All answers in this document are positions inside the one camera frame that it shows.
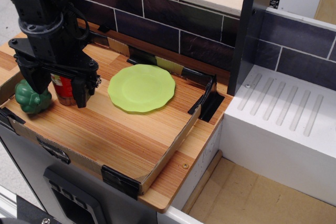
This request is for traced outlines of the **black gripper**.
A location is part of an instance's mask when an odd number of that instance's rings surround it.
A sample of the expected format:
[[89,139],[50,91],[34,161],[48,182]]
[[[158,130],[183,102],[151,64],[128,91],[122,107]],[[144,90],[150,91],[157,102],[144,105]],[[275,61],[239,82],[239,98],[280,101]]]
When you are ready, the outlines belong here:
[[19,69],[38,94],[47,90],[51,74],[72,80],[72,94],[78,108],[85,108],[101,80],[98,63],[83,51],[89,27],[81,31],[74,15],[59,14],[49,23],[18,20],[26,38],[11,40]]

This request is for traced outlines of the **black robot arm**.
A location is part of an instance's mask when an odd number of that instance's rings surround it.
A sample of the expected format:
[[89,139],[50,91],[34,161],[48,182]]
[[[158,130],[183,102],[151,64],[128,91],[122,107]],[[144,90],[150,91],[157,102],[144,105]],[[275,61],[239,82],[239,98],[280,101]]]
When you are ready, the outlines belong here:
[[38,94],[47,89],[52,74],[70,79],[77,106],[86,107],[101,80],[98,63],[83,51],[90,29],[81,31],[77,19],[85,20],[84,15],[71,0],[11,1],[27,36],[8,43],[23,77]]

